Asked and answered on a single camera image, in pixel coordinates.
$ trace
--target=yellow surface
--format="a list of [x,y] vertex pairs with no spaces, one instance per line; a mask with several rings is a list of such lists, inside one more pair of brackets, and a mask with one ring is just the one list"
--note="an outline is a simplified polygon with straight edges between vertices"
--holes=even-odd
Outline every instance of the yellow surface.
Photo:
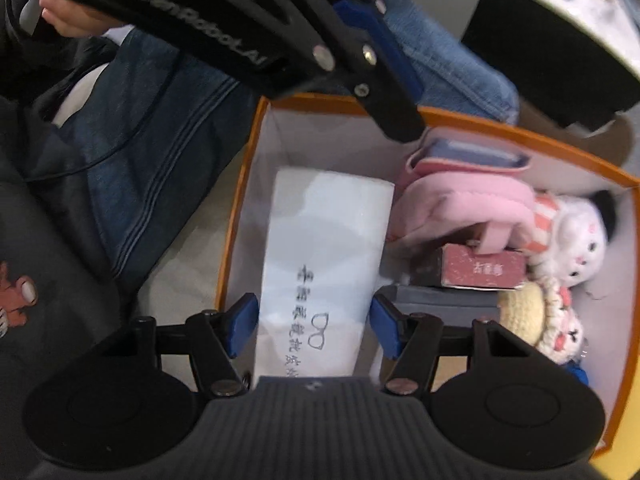
[[636,369],[625,413],[609,452],[591,463],[611,480],[629,480],[640,470],[640,370]]

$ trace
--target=human hand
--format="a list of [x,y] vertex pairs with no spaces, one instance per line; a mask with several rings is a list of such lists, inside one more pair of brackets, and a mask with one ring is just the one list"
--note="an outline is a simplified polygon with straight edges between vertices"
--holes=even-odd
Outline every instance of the human hand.
[[101,36],[113,27],[124,23],[71,0],[40,0],[42,17],[55,27],[60,36],[87,38]]

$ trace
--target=white plush toy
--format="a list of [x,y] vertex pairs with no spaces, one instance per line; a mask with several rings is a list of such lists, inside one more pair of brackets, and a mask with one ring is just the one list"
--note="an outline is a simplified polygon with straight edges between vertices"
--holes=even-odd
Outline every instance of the white plush toy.
[[596,275],[616,226],[609,191],[588,198],[539,194],[535,216],[534,239],[524,249],[532,279],[571,287]]

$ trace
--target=red box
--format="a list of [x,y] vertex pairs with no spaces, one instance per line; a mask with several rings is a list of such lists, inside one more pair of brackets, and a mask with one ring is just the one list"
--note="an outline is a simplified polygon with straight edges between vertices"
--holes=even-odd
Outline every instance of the red box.
[[520,288],[526,280],[526,260],[516,251],[475,254],[471,247],[446,244],[418,260],[411,284],[504,290]]

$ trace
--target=pink strap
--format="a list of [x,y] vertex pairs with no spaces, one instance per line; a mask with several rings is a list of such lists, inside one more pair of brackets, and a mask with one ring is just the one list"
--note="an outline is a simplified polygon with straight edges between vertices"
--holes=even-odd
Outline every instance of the pink strap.
[[509,243],[513,224],[505,222],[487,222],[482,225],[479,243],[474,248],[476,254],[501,253]]

